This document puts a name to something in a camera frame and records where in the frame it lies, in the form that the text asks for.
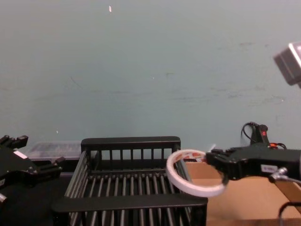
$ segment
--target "white tape roll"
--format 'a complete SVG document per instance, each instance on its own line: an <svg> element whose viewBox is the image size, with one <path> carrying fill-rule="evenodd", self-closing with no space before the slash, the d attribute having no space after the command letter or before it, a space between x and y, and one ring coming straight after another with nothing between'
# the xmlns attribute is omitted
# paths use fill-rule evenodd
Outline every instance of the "white tape roll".
<svg viewBox="0 0 301 226"><path fill-rule="evenodd" d="M172 153L166 163L166 174L169 181L181 191L197 197L212 197L223 193L229 181L227 178L224 178L223 182L219 185L198 186L180 177L174 168L174 164L180 159L204 159L205 155L205 152L192 149Z"/></svg>

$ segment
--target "teal wall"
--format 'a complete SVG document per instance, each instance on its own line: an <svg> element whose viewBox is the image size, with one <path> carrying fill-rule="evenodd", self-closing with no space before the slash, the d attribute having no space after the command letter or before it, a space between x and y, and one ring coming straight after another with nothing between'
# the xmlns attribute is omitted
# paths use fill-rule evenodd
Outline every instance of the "teal wall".
<svg viewBox="0 0 301 226"><path fill-rule="evenodd" d="M272 57L301 40L298 0L2 0L1 135L179 136L245 145L241 126L301 148L301 91Z"/></svg>

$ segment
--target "dish rack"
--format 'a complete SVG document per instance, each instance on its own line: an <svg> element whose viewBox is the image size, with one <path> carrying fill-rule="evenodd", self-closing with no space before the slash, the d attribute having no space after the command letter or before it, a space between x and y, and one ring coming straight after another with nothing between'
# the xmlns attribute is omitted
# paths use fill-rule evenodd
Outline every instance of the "dish rack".
<svg viewBox="0 0 301 226"><path fill-rule="evenodd" d="M88 138L54 226L205 226L207 198L182 193L167 179L178 137ZM189 179L185 164L178 173Z"/></svg>

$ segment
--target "metal connector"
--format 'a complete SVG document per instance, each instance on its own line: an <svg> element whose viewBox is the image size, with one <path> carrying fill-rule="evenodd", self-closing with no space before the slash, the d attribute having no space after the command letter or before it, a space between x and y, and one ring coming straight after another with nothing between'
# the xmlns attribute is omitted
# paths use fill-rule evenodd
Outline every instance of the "metal connector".
<svg viewBox="0 0 301 226"><path fill-rule="evenodd" d="M287 168L281 167L276 172L272 173L269 176L269 181L271 183L275 183L278 180L286 180L287 179L286 173L287 173Z"/></svg>
<svg viewBox="0 0 301 226"><path fill-rule="evenodd" d="M0 193L0 205L3 205L7 201L7 197Z"/></svg>

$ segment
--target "cardboard surface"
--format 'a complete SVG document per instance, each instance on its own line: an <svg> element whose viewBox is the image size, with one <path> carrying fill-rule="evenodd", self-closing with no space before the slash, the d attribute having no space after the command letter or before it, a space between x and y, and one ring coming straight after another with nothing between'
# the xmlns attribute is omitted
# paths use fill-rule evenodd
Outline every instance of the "cardboard surface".
<svg viewBox="0 0 301 226"><path fill-rule="evenodd" d="M186 165L195 184L209 186L221 181L220 174L205 163L190 162ZM230 181L223 194L209 198L208 225L278 225L279 208L289 198L301 200L301 190L298 189L300 187L296 188L293 183L282 183L279 189L267 178L259 177ZM301 214L295 207L287 208L283 217L301 225Z"/></svg>

